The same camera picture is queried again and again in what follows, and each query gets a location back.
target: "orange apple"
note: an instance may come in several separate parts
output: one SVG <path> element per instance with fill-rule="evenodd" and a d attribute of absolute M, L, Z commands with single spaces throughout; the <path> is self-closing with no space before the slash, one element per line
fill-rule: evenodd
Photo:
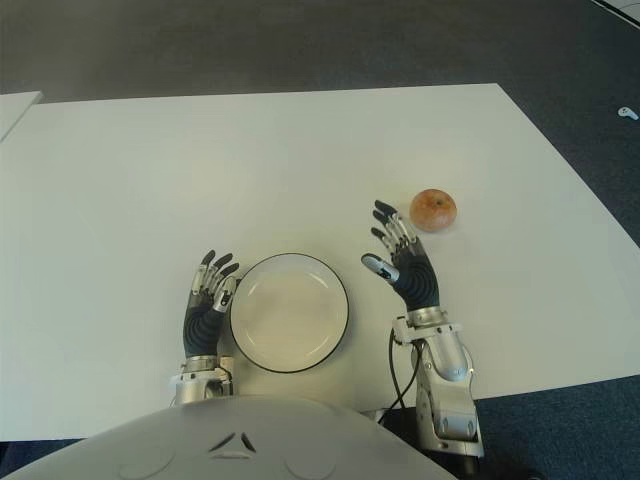
<path fill-rule="evenodd" d="M 433 232 L 448 227 L 456 219 L 458 209 L 453 198 L 442 190 L 424 190 L 411 200 L 409 217 L 420 230 Z"/>

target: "white plate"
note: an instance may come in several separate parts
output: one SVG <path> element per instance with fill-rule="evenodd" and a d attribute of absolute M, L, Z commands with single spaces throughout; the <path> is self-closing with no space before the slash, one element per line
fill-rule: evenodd
<path fill-rule="evenodd" d="M 333 270 L 313 257 L 286 253 L 244 276 L 231 307 L 231 331 L 253 363 L 292 373 L 331 355 L 348 316 L 347 294 Z"/>

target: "plate rim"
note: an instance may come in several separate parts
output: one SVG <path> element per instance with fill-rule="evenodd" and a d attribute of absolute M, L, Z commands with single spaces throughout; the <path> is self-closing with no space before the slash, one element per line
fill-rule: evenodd
<path fill-rule="evenodd" d="M 336 344 L 334 345 L 334 347 L 331 349 L 331 351 L 329 353 L 327 353 L 324 357 L 322 357 L 320 360 L 318 360 L 316 363 L 314 363 L 313 365 L 310 365 L 308 367 L 305 368 L 301 368 L 298 370 L 274 370 L 272 368 L 267 368 L 263 365 L 260 365 L 258 362 L 256 362 L 255 360 L 253 360 L 252 358 L 249 357 L 249 355 L 247 355 L 245 353 L 244 350 L 242 350 L 242 347 L 240 347 L 240 345 L 238 344 L 238 339 L 236 338 L 236 334 L 233 331 L 233 305 L 234 302 L 231 302 L 231 306 L 229 307 L 229 330 L 231 330 L 231 337 L 233 338 L 233 343 L 236 344 L 236 347 L 238 347 L 238 350 L 240 350 L 240 353 L 242 353 L 242 355 L 244 356 L 244 358 L 246 358 L 247 360 L 249 360 L 249 362 L 251 362 L 252 364 L 254 364 L 256 367 L 262 368 L 263 370 L 266 370 L 268 372 L 273 372 L 273 373 L 284 373 L 284 374 L 290 374 L 290 373 L 300 373 L 300 372 L 304 372 L 306 370 L 309 370 L 311 368 L 317 367 L 318 365 L 320 365 L 322 362 L 324 362 L 327 358 L 329 358 L 331 355 L 333 355 L 333 352 L 336 351 L 336 349 L 338 348 L 338 346 L 342 343 L 342 340 L 347 332 L 347 327 L 349 326 L 349 316 L 350 316 L 350 312 L 351 309 L 349 308 L 349 295 L 347 295 L 347 289 L 344 286 L 344 283 L 342 282 L 342 279 L 340 278 L 340 276 L 335 272 L 335 270 L 333 268 L 331 268 L 329 265 L 327 265 L 326 262 L 323 262 L 322 260 L 320 260 L 319 258 L 314 257 L 313 255 L 308 255 L 306 253 L 299 253 L 299 252 L 283 252 L 283 253 L 276 253 L 275 255 L 271 255 L 267 258 L 264 258 L 262 260 L 260 260 L 258 263 L 256 263 L 253 267 L 251 267 L 249 270 L 247 270 L 247 272 L 242 276 L 242 278 L 240 279 L 240 281 L 238 282 L 239 284 L 242 283 L 242 281 L 244 280 L 244 278 L 249 275 L 249 273 L 256 268 L 258 265 L 260 265 L 261 263 L 266 262 L 267 260 L 271 260 L 272 258 L 275 257 L 282 257 L 284 255 L 298 255 L 300 257 L 307 257 L 307 258 L 311 258 L 312 260 L 315 260 L 316 262 L 320 262 L 321 264 L 323 264 L 325 267 L 327 267 L 329 269 L 329 271 L 331 273 L 333 273 L 336 278 L 338 279 L 338 282 L 340 283 L 340 286 L 342 287 L 342 293 L 344 293 L 344 299 L 347 302 L 347 318 L 344 322 L 344 328 L 342 329 L 342 333 L 340 334 L 340 338 L 338 339 L 338 341 L 336 342 Z"/>

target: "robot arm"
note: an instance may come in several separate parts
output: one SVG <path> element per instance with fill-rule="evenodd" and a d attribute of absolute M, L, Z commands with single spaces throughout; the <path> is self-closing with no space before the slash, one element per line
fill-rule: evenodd
<path fill-rule="evenodd" d="M 393 323 L 394 337 L 414 345 L 417 366 L 418 437 L 425 450 L 481 457 L 478 416 L 471 397 L 473 364 L 458 338 L 462 329 L 440 308 L 438 281 L 422 243 L 391 206 L 376 201 L 373 216 L 385 232 L 371 232 L 383 243 L 392 263 L 366 254 L 362 263 L 384 278 L 404 300 L 408 315 Z"/>
<path fill-rule="evenodd" d="M 231 274 L 238 270 L 231 254 L 213 261 L 211 250 L 200 262 L 193 277 L 184 319 L 183 343 L 186 362 L 174 377 L 175 404 L 233 395 L 233 361 L 218 357 L 218 340 L 227 309 L 236 290 Z"/>

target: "gray carpet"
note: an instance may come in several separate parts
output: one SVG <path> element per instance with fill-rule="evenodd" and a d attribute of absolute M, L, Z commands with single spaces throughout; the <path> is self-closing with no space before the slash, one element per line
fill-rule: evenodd
<path fill-rule="evenodd" d="M 0 91 L 52 102 L 497 82 L 640 242 L 640 122 L 616 115 L 640 112 L 640 31 L 588 0 L 0 7 Z M 483 400 L 488 460 L 557 480 L 638 479 L 639 393 L 633 377 Z M 21 447 L 8 447 L 0 472 L 32 458 Z"/>

